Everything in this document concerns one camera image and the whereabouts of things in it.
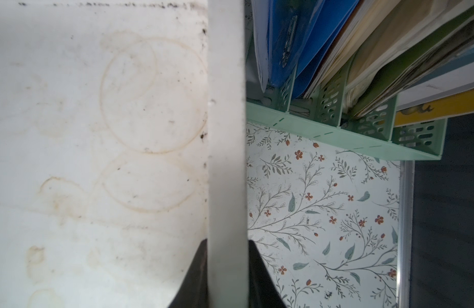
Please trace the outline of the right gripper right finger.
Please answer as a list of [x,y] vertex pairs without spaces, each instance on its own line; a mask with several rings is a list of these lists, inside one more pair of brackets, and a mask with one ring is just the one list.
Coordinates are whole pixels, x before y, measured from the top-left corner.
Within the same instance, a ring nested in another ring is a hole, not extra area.
[[249,240],[249,307],[285,308],[254,241]]

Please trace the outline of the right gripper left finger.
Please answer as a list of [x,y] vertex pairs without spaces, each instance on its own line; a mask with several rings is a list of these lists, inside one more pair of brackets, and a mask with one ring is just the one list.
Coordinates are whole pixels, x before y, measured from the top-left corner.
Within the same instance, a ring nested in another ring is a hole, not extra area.
[[169,308],[207,308],[208,240],[201,241],[183,282]]

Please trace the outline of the white plastic drawer cabinet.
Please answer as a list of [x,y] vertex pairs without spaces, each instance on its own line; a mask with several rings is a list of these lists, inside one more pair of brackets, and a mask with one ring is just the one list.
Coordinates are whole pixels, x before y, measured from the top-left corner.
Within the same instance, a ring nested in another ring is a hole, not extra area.
[[0,1],[0,307],[244,307],[244,1]]

